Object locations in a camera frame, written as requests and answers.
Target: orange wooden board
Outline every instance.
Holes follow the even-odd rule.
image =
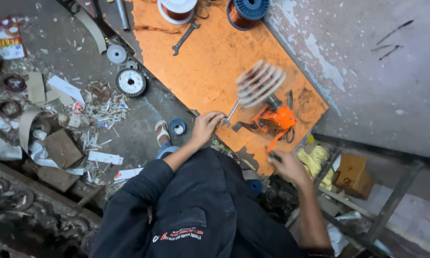
[[[283,50],[274,36],[262,22],[248,31],[232,27],[226,18],[227,0],[210,2],[207,8],[209,17],[198,19],[201,27],[195,29],[180,48],[177,56],[172,56],[172,46],[177,44],[189,24],[177,26],[168,23],[159,13],[156,3],[145,0],[132,0],[132,14],[136,26],[145,25],[162,29],[180,29],[181,34],[139,30],[134,31],[142,49],[143,64],[167,86],[188,108],[200,114],[211,110],[229,113],[237,101],[235,79],[264,59],[275,66],[283,67],[287,73],[285,83],[275,92],[277,97],[287,103],[288,91],[293,91],[293,111],[297,117],[296,138],[291,144],[279,141],[275,149],[291,151],[296,144],[315,125],[328,106],[315,91],[303,73]],[[206,12],[199,2],[196,13]],[[231,127],[237,121],[251,122],[261,107],[236,110],[230,119],[231,126],[219,127],[216,131],[221,140],[232,150],[239,151],[240,157],[254,154],[258,162],[258,173],[270,175],[273,168],[267,162],[265,146],[273,135],[256,134],[241,128],[237,133]]]

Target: white sandal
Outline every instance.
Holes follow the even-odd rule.
[[[158,129],[158,126],[160,126],[160,125],[162,125],[162,124],[165,124],[166,126],[167,126],[167,130],[169,130],[169,126],[167,125],[167,122],[166,121],[164,121],[164,120],[160,120],[160,121],[158,121],[157,123],[156,123],[156,125],[154,126],[154,131],[156,132],[156,130]],[[161,147],[161,144],[159,143],[159,139],[161,138],[161,136],[163,136],[163,135],[167,135],[168,137],[169,137],[169,139],[170,139],[170,135],[169,135],[169,133],[166,131],[166,130],[164,130],[164,126],[162,126],[162,129],[161,129],[161,133],[158,135],[158,144],[159,144],[159,147]]]

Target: blue jeans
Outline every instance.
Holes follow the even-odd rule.
[[[158,150],[158,153],[156,153],[155,159],[161,159],[162,155],[164,155],[164,153],[166,152],[175,152],[178,149],[180,149],[180,147],[177,146],[172,146],[172,144],[170,144],[169,141],[163,143],[161,145],[161,147]]]

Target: foot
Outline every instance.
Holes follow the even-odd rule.
[[[167,128],[167,125],[166,124],[160,124],[160,125],[158,125],[158,128],[156,128],[156,136],[158,136],[160,133],[161,133],[161,131],[162,130],[164,130],[164,131],[166,131],[166,132],[169,132],[169,129]],[[167,136],[167,135],[162,135],[159,139],[158,139],[158,142],[159,142],[159,145],[161,146],[162,144],[164,144],[165,142],[170,142],[170,138]]]

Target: blue spool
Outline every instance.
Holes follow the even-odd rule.
[[[259,20],[266,15],[269,8],[269,0],[229,0],[228,7],[226,8],[226,14],[228,16],[229,23],[238,30],[249,30],[250,28],[242,28],[234,24],[229,17],[229,6],[234,1],[234,7],[237,12],[247,20]]]
[[[175,135],[181,135],[185,132],[186,125],[181,119],[174,119],[170,122],[169,131]]]
[[[258,196],[261,191],[263,190],[263,184],[261,183],[261,180],[258,179],[249,179],[246,180],[246,184],[250,187],[252,190],[253,196]]]

